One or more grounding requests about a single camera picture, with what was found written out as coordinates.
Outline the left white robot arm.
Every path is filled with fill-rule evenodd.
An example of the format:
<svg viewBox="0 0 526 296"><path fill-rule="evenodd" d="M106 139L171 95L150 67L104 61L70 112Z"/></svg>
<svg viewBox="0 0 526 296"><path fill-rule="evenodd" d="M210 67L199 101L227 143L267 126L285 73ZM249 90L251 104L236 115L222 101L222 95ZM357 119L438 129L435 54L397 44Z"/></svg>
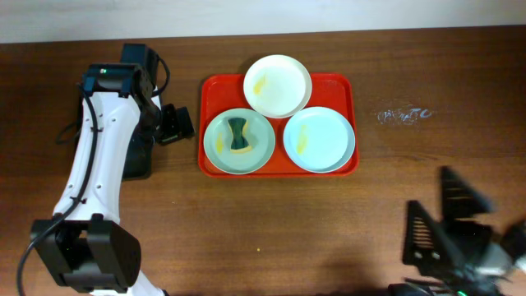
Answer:
<svg viewBox="0 0 526 296"><path fill-rule="evenodd" d="M76 153L48 220L36 220L29 249L56 284L90 295L160 295L141 271L141 245L120 225L125 180L150 176L152 150L195 133L188 110L164 104L165 61L145 44L125 44L116 63L84 73Z"/></svg>

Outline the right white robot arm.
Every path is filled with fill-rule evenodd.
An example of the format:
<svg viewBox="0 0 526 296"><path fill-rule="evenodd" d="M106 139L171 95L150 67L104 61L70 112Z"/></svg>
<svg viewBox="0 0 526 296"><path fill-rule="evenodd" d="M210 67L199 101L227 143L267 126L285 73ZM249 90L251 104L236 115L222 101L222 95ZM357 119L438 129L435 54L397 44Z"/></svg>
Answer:
<svg viewBox="0 0 526 296"><path fill-rule="evenodd" d="M525 270L525 221L503 234L480 224L476 215L494 211L491 202L451 167L440 167L441 220L419 201L407 203L402 262L435 281L406 278L388 295L501 296L501 280Z"/></svg>

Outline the yellow green sponge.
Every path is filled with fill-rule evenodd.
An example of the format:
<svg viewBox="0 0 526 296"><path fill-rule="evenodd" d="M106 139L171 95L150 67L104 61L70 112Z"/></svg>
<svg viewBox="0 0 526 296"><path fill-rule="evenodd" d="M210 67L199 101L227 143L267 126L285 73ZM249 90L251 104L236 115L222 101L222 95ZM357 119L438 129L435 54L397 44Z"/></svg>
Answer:
<svg viewBox="0 0 526 296"><path fill-rule="evenodd" d="M241 154L251 150L251 144L246 138L247 120L245 118L230 118L228 126L233 139L230 145L232 153Z"/></svg>

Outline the light blue plate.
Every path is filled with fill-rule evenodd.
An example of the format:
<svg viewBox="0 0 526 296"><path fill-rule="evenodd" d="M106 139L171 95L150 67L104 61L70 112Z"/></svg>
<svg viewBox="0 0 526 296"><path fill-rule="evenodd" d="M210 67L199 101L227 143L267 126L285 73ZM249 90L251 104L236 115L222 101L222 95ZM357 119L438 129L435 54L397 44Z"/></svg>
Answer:
<svg viewBox="0 0 526 296"><path fill-rule="evenodd" d="M350 161L356 137L342 114L326 107L310 107L288 120L283 144L299 168L310 173L332 173Z"/></svg>

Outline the light green plate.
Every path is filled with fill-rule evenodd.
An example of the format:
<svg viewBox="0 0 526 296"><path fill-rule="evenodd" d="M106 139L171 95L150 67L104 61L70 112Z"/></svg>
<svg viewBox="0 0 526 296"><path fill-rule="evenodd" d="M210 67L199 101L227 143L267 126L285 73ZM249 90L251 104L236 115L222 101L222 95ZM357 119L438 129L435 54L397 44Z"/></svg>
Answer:
<svg viewBox="0 0 526 296"><path fill-rule="evenodd" d="M230 118L247 120L246 138L251 150L236 154L230 151L233 139L228 126ZM208 160L220 171L235 175L253 173L273 155L276 145L274 128L261 114L251 109L230 109L220 113L207 126L204 150Z"/></svg>

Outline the white plate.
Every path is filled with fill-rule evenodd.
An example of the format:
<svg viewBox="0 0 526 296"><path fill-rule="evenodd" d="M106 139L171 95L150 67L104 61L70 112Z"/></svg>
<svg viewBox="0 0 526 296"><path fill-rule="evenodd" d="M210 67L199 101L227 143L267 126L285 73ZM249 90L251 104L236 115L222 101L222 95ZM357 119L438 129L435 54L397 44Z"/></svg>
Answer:
<svg viewBox="0 0 526 296"><path fill-rule="evenodd" d="M307 106L311 75L297 59L274 54L254 62L242 83L249 105L267 118L288 118Z"/></svg>

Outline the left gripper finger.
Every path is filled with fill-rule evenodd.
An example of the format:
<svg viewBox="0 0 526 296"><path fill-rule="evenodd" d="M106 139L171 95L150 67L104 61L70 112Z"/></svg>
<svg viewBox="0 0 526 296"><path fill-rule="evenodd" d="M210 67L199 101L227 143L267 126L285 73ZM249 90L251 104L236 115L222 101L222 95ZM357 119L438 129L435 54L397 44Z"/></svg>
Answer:
<svg viewBox="0 0 526 296"><path fill-rule="evenodd" d="M181 130L178 123L177 110L173 104L163 105L162 123L159 128L158 143L166 146L181 139Z"/></svg>
<svg viewBox="0 0 526 296"><path fill-rule="evenodd" d="M178 121L178 134L181 138L191 138L195 135L191 117L187 107L176 109L176 117Z"/></svg>

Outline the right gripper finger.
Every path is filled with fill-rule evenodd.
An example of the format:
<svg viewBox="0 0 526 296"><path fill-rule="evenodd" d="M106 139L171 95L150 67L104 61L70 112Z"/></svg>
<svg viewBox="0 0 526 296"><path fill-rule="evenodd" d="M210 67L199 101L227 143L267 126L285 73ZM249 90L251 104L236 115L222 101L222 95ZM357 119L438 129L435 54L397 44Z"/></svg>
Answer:
<svg viewBox="0 0 526 296"><path fill-rule="evenodd" d="M439 177L442 224L476 224L477 215L493 212L492 202L451 167L440 167Z"/></svg>
<svg viewBox="0 0 526 296"><path fill-rule="evenodd" d="M452 271L466 261L465 255L420 202L409 201L402 262L420 271Z"/></svg>

